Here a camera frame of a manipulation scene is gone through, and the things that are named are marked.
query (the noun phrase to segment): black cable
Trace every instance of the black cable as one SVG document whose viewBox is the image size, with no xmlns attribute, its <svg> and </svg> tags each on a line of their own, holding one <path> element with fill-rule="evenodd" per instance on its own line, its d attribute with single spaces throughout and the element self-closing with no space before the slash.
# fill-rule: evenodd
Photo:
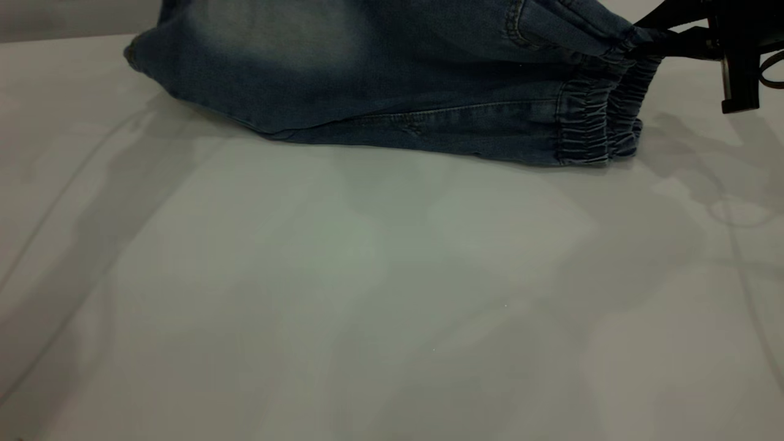
<svg viewBox="0 0 784 441">
<path fill-rule="evenodd" d="M 774 56 L 765 60 L 764 63 L 762 63 L 762 67 L 760 68 L 761 69 L 760 81 L 762 81 L 762 84 L 772 89 L 784 89 L 784 81 L 771 81 L 765 78 L 765 71 L 773 67 L 775 64 L 781 63 L 783 60 L 784 60 L 784 51 L 775 54 Z"/>
</svg>

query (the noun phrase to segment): white surface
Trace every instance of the white surface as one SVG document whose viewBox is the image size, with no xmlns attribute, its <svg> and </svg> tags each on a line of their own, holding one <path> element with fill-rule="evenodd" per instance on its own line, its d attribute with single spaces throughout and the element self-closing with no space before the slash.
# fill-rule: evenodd
<svg viewBox="0 0 784 441">
<path fill-rule="evenodd" d="M 153 27 L 161 0 L 0 0 L 0 42 L 127 34 Z"/>
<path fill-rule="evenodd" d="M 668 60 L 542 170 L 271 143 L 129 40 L 0 46 L 3 441 L 782 439 L 784 94 Z"/>
</svg>

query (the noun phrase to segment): jeans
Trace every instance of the jeans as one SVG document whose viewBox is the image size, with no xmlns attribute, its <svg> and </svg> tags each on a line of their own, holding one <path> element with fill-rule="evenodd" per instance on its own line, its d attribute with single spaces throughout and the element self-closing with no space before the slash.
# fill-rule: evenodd
<svg viewBox="0 0 784 441">
<path fill-rule="evenodd" d="M 164 0 L 125 55 L 263 137 L 540 166 L 635 153 L 662 38 L 596 0 Z"/>
</svg>

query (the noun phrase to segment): denim jogger pants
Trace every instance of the denim jogger pants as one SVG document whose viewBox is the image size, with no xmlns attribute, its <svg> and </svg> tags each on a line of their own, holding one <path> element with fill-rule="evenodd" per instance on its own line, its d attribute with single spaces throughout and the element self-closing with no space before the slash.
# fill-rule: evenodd
<svg viewBox="0 0 784 441">
<path fill-rule="evenodd" d="M 596 0 L 164 0 L 125 51 L 264 137 L 532 165 L 631 156 L 661 38 Z"/>
</svg>

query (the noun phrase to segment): stitching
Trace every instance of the stitching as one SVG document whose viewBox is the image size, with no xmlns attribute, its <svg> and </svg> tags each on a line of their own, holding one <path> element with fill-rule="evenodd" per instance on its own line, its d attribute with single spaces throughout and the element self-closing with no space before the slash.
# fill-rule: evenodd
<svg viewBox="0 0 784 441">
<path fill-rule="evenodd" d="M 506 33 L 509 38 L 526 49 L 541 49 L 542 46 L 536 45 L 523 36 L 520 30 L 520 19 L 523 17 L 523 8 L 528 0 L 512 0 L 509 13 L 506 15 Z"/>
<path fill-rule="evenodd" d="M 349 118 L 344 121 L 346 122 L 362 122 L 374 119 L 403 119 L 405 121 L 415 121 L 418 118 L 428 115 L 435 115 L 439 113 L 447 113 L 451 111 L 461 111 L 461 110 L 468 110 L 468 109 L 478 109 L 478 108 L 489 108 L 495 106 L 508 106 L 508 105 L 515 105 L 515 104 L 526 104 L 526 103 L 546 103 L 554 101 L 553 99 L 548 100 L 518 100 L 518 101 L 500 101 L 496 103 L 484 103 L 484 104 L 471 104 L 467 106 L 458 106 L 454 108 L 442 108 L 442 109 L 433 109 L 428 111 L 410 111 L 410 112 L 402 112 L 402 113 L 387 113 L 382 115 L 367 115 L 361 116 L 359 118 Z"/>
</svg>

